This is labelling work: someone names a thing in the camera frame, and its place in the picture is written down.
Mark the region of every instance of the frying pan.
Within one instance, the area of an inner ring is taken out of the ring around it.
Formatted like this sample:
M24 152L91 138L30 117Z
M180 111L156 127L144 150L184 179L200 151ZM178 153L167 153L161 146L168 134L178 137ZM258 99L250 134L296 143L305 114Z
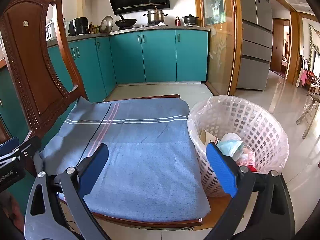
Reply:
M137 22L136 19L124 19L122 15L120 17L121 20L115 22L119 28L131 27Z

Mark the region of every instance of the cabinet handle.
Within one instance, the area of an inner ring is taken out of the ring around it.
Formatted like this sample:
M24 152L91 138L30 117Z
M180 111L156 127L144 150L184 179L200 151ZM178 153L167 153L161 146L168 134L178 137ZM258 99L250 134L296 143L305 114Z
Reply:
M76 56L75 56L75 50L74 50L74 48L71 48L71 54L72 54L73 59L75 60L75 59L76 59Z
M80 58L80 53L79 53L78 47L76 47L76 51L77 51L77 57Z

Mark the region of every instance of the glossy floor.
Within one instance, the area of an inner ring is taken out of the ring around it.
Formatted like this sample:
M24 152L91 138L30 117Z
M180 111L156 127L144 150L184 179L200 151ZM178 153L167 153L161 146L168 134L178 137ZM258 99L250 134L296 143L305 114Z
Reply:
M108 100L118 100L137 97L179 94L190 109L199 101L206 100L212 94L204 84L155 84L132 85L115 88ZM307 127L305 121L296 125L305 107L309 103L307 92L287 84L273 72L269 72L267 87L264 91L237 90L236 96L252 101L267 111L281 123L288 135L290 155L283 175L290 192L295 216L296 231L298 231L313 211L320 197L320 115L311 127L305 140L302 134ZM238 226L237 232L242 231L252 212L257 194L252 194L244 218ZM66 206L63 206L67 220L72 216ZM99 220L103 229L114 240L145 239L145 240L201 240L208 234L208 230L200 231L161 231L126 228ZM69 222L75 230L76 225Z

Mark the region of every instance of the white stripe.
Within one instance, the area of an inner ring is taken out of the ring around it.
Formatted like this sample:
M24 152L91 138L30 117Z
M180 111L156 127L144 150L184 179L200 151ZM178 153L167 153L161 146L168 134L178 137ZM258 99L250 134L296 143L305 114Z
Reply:
M172 121L178 121L178 120L184 120L184 121L188 121L188 119L173 119L173 120L165 120L165 121L159 121L159 122L172 122ZM97 123L84 123L84 122L81 122L81 123L71 123L71 122L67 122L65 121L66 123L68 124L100 124L99 122ZM111 122L111 124L117 124L117 123L159 123L159 122Z
M171 117L164 117L164 118L151 118L151 119L119 119L119 120L114 120L114 121L147 121L147 120L160 120L160 119L171 119L171 118L175 118L175 117L185 117L188 118L187 116L184 115L176 115L176 116L171 116ZM70 119L66 119L70 122L101 122L102 120L94 120L94 121L90 121L90 120L79 120L79 121L73 121Z

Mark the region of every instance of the gray refrigerator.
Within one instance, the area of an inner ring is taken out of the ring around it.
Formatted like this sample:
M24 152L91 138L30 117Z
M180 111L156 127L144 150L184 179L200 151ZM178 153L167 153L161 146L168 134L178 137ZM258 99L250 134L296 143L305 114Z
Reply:
M272 54L270 0L241 0L243 43L237 88L264 90Z

